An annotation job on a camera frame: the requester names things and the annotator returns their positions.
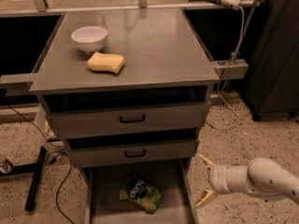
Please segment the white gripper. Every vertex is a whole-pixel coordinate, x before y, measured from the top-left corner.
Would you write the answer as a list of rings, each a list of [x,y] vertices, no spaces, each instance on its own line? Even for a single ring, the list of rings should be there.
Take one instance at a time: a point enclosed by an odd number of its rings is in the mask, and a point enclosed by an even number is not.
[[[195,205],[196,208],[203,207],[214,201],[218,194],[229,194],[231,190],[227,181],[227,167],[225,165],[215,165],[215,163],[203,155],[198,157],[209,171],[208,183],[212,189],[205,189],[202,199]]]

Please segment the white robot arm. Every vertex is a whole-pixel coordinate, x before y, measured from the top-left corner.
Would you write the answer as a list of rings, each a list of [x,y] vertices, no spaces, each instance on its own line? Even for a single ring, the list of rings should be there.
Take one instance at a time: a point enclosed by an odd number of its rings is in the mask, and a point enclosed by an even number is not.
[[[210,189],[203,192],[195,205],[200,208],[220,194],[243,193],[265,201],[285,198],[299,203],[299,178],[278,163],[267,158],[256,158],[248,165],[216,164],[203,155],[199,158],[208,169]]]

